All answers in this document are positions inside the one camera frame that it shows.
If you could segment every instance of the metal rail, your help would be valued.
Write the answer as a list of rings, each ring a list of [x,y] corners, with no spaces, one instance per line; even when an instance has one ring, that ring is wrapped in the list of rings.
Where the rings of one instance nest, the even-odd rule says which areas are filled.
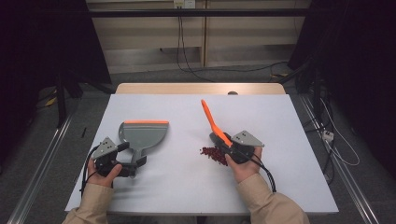
[[[306,110],[306,113],[308,116],[312,119],[312,122],[315,126],[315,128],[319,128],[318,122],[314,119],[315,115],[313,111],[311,110],[312,103],[309,101],[309,99],[305,99],[303,96],[300,96],[301,101],[303,102],[304,108]],[[327,141],[322,140],[326,150],[328,153],[330,153],[331,146]],[[333,148],[335,152],[338,153],[338,150],[336,147]],[[337,170],[338,174],[341,176],[341,179],[344,182],[344,185],[346,186],[347,191],[349,192],[353,202],[355,203],[357,209],[361,213],[361,217],[364,220],[364,223],[367,224],[379,224],[378,218],[375,216],[375,212],[370,205],[369,201],[367,200],[366,196],[362,192],[361,188],[359,187],[358,183],[355,181],[355,178],[353,177],[352,173],[349,172],[349,169],[347,166],[339,161],[337,157],[332,153],[331,155],[333,164],[335,169]]]
[[[53,158],[55,157],[56,152],[58,151],[58,148],[61,145],[62,140],[64,139],[64,135],[67,132],[70,121],[74,113],[77,111],[77,108],[78,101],[72,107],[69,115],[64,121],[64,124],[55,131],[55,134],[52,137],[52,140],[43,156],[43,159],[38,165],[38,168],[36,169],[32,179],[30,180],[28,187],[25,189],[20,200],[18,201],[17,206],[12,212],[7,224],[21,224],[26,219],[27,214],[29,213],[29,210],[33,205],[33,202],[35,201],[35,197],[41,189],[41,184],[46,177],[47,171],[52,164]]]

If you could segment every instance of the dustpan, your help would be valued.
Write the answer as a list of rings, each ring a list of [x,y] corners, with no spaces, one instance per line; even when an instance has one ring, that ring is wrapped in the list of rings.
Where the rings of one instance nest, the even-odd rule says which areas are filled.
[[[154,147],[163,140],[168,127],[167,120],[125,120],[120,125],[120,141],[129,142],[134,151],[132,164],[138,164],[144,149]]]

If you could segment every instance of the white table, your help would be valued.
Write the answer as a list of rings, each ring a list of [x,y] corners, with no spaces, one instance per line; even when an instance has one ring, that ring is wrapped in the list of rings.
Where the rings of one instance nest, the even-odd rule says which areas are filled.
[[[233,135],[247,130],[265,144],[263,162],[276,189],[308,214],[338,212],[316,157],[288,95],[115,94],[92,143],[106,136],[120,143],[118,128],[127,119],[166,119],[163,141],[148,149],[148,162],[135,179],[116,178],[110,213],[129,215],[246,215],[232,171],[200,155],[213,146],[201,106],[205,99],[215,122]],[[119,161],[132,153],[121,152]],[[79,206],[81,176],[65,210]]]

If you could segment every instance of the small red particles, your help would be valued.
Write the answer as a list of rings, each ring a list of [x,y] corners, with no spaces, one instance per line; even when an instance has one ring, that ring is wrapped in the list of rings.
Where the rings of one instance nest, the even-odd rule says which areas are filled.
[[[218,161],[219,164],[228,166],[225,160],[225,154],[218,147],[203,147],[200,151],[201,155],[207,155],[207,157],[211,158],[213,161]]]

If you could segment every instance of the electrical outlet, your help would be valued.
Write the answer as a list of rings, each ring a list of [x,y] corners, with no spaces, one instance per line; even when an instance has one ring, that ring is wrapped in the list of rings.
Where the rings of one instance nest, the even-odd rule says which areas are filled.
[[[195,8],[195,0],[184,0],[184,8]]]
[[[175,8],[184,8],[184,0],[174,0]]]

